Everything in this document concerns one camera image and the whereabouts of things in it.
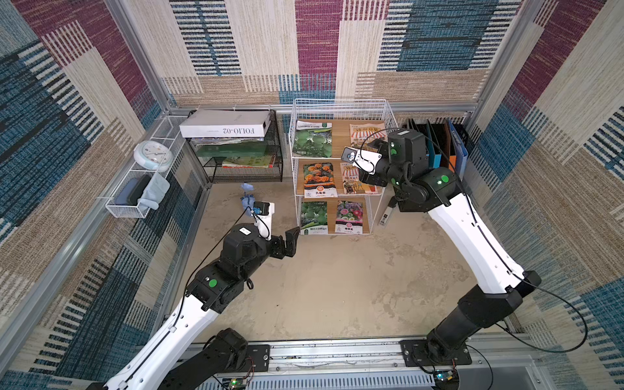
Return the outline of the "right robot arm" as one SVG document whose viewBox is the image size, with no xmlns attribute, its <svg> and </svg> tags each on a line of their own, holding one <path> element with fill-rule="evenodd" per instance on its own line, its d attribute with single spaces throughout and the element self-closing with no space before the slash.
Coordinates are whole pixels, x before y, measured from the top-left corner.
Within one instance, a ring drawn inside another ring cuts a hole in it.
<svg viewBox="0 0 624 390">
<path fill-rule="evenodd" d="M 347 147 L 341 158 L 357 167 L 361 182 L 392 186 L 401 210 L 428 214 L 476 277 L 476 286 L 427 334 L 425 345 L 408 352 L 423 356 L 427 365 L 450 365 L 469 356 L 469 337 L 513 314 L 541 278 L 505 252 L 474 209 L 456 172 L 430 167 L 423 133 L 405 128 L 385 133 L 386 141 L 372 141 L 369 150 Z"/>
</svg>

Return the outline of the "green gourd seed bag top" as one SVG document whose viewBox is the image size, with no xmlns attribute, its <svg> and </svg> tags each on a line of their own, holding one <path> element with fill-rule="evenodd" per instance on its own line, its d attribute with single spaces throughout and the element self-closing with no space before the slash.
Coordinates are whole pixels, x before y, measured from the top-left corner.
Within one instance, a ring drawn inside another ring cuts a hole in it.
<svg viewBox="0 0 624 390">
<path fill-rule="evenodd" d="M 332 123 L 298 120 L 292 152 L 301 157 L 331 158 Z"/>
</svg>

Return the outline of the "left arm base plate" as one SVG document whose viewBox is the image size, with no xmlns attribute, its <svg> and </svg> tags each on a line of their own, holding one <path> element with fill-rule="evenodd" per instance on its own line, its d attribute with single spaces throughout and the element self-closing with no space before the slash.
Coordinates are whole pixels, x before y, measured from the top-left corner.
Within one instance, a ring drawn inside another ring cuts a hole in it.
<svg viewBox="0 0 624 390">
<path fill-rule="evenodd" d="M 215 374 L 225 373 L 263 373 L 268 372 L 271 357 L 269 344 L 249 344 L 244 353 L 211 352 L 204 349 L 197 357 L 200 358 L 200 367 L 212 370 Z"/>
</svg>

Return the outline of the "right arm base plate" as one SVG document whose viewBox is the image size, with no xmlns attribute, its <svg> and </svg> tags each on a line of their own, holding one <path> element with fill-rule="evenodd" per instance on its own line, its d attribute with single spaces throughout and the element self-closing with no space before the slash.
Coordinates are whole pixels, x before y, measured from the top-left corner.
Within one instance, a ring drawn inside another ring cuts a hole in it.
<svg viewBox="0 0 624 390">
<path fill-rule="evenodd" d="M 472 358 L 465 344 L 458 349 L 447 349 L 426 339 L 399 341 L 407 367 L 469 366 Z"/>
</svg>

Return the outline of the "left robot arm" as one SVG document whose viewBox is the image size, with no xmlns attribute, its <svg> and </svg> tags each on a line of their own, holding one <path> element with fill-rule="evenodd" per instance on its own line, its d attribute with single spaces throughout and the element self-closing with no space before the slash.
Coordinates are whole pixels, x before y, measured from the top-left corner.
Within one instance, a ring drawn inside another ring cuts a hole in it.
<svg viewBox="0 0 624 390">
<path fill-rule="evenodd" d="M 247 341 L 221 331 L 203 351 L 177 364 L 195 338 L 221 315 L 268 258 L 293 257 L 301 229 L 262 237 L 253 224 L 237 224 L 223 240 L 219 258 L 197 271 L 180 304 L 141 351 L 118 374 L 92 389 L 195 389 L 212 375 L 243 369 Z"/>
</svg>

